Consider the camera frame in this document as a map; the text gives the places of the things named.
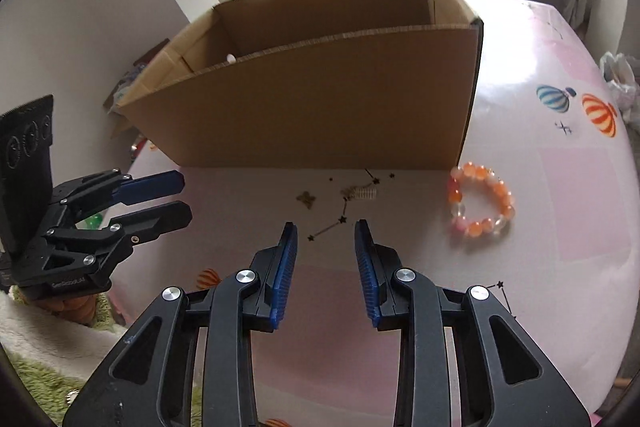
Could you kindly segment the person's hand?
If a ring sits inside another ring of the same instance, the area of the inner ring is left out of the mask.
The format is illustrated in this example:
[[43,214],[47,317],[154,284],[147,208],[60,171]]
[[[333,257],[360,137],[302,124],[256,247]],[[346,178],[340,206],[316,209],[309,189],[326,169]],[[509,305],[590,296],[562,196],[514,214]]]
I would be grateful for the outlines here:
[[38,300],[35,305],[62,320],[78,324],[90,324],[96,315],[96,295]]

